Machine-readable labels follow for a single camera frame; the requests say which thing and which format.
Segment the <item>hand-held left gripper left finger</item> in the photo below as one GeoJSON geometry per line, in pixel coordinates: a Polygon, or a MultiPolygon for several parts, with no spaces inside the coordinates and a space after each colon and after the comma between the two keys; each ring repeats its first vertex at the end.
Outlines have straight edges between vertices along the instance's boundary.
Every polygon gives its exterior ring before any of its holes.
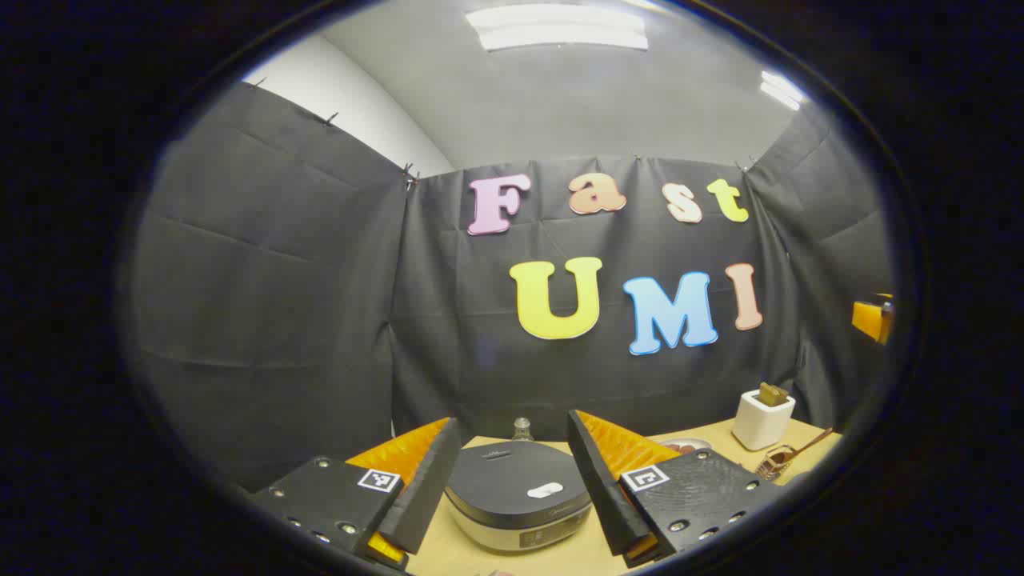
{"type": "Polygon", "coordinates": [[[457,420],[442,417],[347,459],[314,457],[252,503],[321,546],[402,571],[420,551],[461,448],[457,420]]]}

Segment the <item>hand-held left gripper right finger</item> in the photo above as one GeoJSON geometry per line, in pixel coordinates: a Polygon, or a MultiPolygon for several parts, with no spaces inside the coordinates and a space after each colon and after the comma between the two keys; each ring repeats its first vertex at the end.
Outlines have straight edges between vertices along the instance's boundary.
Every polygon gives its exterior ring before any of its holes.
{"type": "Polygon", "coordinates": [[[610,552],[629,568],[703,553],[786,492],[711,449],[681,454],[579,410],[566,437],[610,552]]]}

